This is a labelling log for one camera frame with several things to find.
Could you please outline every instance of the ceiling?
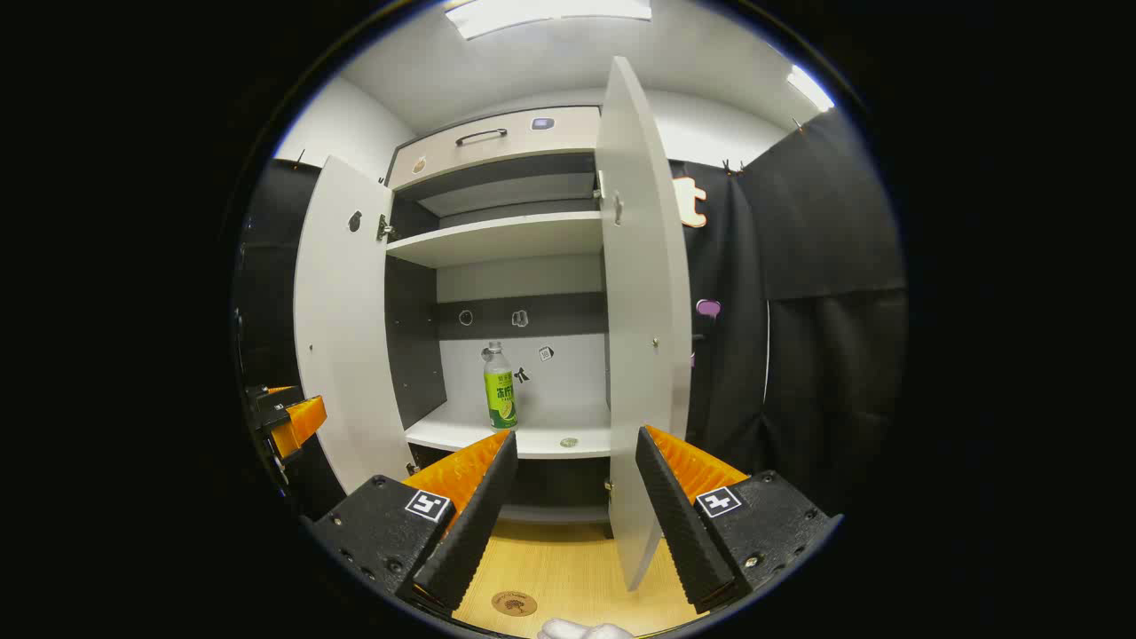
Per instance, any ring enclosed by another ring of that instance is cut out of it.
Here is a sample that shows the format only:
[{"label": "ceiling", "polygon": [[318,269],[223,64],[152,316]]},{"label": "ceiling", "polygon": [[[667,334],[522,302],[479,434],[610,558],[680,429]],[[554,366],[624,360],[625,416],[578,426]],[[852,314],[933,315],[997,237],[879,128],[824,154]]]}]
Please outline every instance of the ceiling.
[{"label": "ceiling", "polygon": [[790,131],[817,108],[785,77],[792,64],[757,34],[691,0],[653,0],[652,20],[563,18],[465,40],[444,6],[424,10],[353,60],[343,76],[416,134],[485,107],[604,86],[624,56],[644,89],[724,102]]}]

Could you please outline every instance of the white glove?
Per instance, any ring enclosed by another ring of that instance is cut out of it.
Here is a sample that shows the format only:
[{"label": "white glove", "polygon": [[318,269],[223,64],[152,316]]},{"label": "white glove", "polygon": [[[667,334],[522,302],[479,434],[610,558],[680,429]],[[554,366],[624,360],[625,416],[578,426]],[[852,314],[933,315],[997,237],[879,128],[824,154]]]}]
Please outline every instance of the white glove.
[{"label": "white glove", "polygon": [[634,639],[634,636],[610,623],[587,628],[562,619],[550,619],[541,626],[536,639]]}]

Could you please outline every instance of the green label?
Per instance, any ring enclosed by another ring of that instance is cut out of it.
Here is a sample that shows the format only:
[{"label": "green label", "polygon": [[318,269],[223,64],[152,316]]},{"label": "green label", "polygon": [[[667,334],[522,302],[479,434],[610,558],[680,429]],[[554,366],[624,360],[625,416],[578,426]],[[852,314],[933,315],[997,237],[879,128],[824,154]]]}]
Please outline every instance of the green label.
[{"label": "green label", "polygon": [[512,373],[485,373],[485,398],[494,429],[517,425],[517,406],[512,401]]}]

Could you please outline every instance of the round floor sticker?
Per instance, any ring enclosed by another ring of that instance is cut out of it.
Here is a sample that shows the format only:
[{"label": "round floor sticker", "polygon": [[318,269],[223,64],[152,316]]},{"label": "round floor sticker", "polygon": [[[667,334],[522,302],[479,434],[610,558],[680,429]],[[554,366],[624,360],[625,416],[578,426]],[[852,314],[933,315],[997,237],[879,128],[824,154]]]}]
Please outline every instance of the round floor sticker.
[{"label": "round floor sticker", "polygon": [[536,599],[524,592],[506,590],[493,596],[493,607],[509,616],[528,616],[536,612]]}]

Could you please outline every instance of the plastic bottle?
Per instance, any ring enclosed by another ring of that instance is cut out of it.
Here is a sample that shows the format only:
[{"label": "plastic bottle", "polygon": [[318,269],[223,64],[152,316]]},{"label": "plastic bottle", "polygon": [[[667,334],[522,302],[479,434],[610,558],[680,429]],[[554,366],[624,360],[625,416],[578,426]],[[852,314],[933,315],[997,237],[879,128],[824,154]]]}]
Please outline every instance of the plastic bottle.
[{"label": "plastic bottle", "polygon": [[501,354],[501,342],[490,342],[482,351],[485,359],[485,399],[493,430],[517,428],[517,405],[512,396],[512,365]]}]

